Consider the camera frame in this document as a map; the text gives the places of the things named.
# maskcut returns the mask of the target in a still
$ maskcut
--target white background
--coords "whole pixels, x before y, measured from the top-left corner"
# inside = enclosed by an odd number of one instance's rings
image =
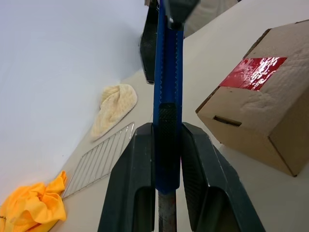
[[[0,1],[0,204],[20,185],[53,179],[104,87],[141,67],[143,3]]]

